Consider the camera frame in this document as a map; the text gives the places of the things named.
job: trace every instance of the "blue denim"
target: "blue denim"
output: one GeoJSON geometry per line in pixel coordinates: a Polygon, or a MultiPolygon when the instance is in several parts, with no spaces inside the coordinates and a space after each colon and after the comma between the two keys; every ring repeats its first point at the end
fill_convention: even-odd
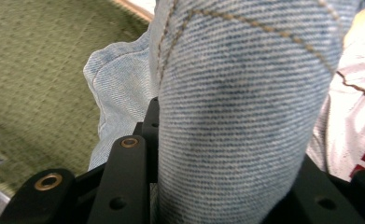
{"type": "Polygon", "coordinates": [[[137,41],[84,69],[101,109],[91,168],[159,95],[159,218],[259,223],[290,189],[365,1],[163,0],[137,41]]]}

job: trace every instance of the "green textured floor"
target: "green textured floor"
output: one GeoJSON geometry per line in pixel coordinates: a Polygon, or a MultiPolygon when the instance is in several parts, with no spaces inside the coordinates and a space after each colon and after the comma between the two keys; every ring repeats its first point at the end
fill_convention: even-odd
{"type": "Polygon", "coordinates": [[[146,29],[106,0],[0,0],[0,190],[48,168],[87,170],[99,110],[83,66],[146,29]]]}

